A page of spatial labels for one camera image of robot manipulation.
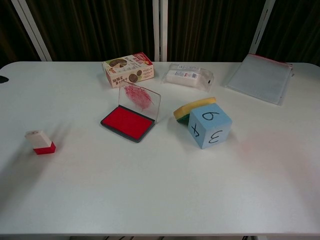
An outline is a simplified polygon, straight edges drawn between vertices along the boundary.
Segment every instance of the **number 3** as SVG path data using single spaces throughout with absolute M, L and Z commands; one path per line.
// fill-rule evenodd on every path
M 212 141 L 212 140 L 214 140 L 214 139 L 216 139 L 216 138 L 219 137 L 219 136 L 215 136 L 215 137 L 214 137 L 214 135 L 217 134 L 217 133 L 219 133 L 219 132 L 223 132 L 223 131 L 222 131 L 222 130 L 216 131 L 214 134 L 211 135 L 211 139 L 209 140 L 209 143 L 210 143 L 210 144 L 214 144 L 214 143 L 216 143 L 216 142 L 219 142 L 219 140 L 217 140 L 217 141 Z

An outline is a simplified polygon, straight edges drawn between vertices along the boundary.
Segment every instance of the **cardboard box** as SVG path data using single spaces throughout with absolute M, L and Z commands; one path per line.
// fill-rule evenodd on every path
M 154 65 L 143 52 L 103 61 L 102 68 L 113 88 L 122 80 L 136 83 L 155 76 Z

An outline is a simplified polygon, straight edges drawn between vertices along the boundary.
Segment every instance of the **handwritten number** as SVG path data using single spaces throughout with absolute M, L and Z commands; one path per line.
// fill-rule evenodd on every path
M 202 114 L 202 117 L 205 119 L 205 120 L 208 120 L 208 121 L 211 121 L 212 119 L 214 119 L 214 114 L 220 114 L 218 112 L 206 112 L 204 114 Z
M 193 134 L 197 134 L 197 135 L 195 135 L 195 137 L 199 137 L 199 132 L 196 130 L 196 127 L 197 127 L 197 124 L 196 123 L 194 123 L 194 126 L 192 126 L 191 128 L 193 129 Z
M 216 142 L 219 142 L 219 140 L 212 141 L 212 140 L 214 140 L 214 139 L 216 139 L 216 138 L 219 137 L 219 136 L 215 136 L 215 137 L 214 137 L 214 135 L 217 134 L 217 133 L 219 133 L 219 132 L 222 132 L 222 130 L 216 131 L 214 134 L 211 135 L 211 139 L 209 140 L 209 143 L 210 143 L 210 144 L 214 144 L 214 143 L 216 143 Z

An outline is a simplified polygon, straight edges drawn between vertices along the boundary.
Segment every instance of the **dark curtain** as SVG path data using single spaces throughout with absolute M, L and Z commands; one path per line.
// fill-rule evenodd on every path
M 40 58 L 10 0 L 0 0 L 0 68 Z
M 53 61 L 155 57 L 151 0 L 27 0 Z
M 258 55 L 320 66 L 320 0 L 277 0 Z
M 265 0 L 169 0 L 168 61 L 242 62 L 264 4 Z

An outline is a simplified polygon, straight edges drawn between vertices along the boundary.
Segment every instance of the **small box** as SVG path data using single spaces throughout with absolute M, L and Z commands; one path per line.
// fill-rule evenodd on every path
M 25 138 L 33 146 L 36 154 L 52 154 L 56 151 L 56 146 L 42 130 L 27 131 Z
M 102 68 L 113 88 L 122 80 L 137 83 L 155 76 L 154 65 L 143 52 L 103 61 Z

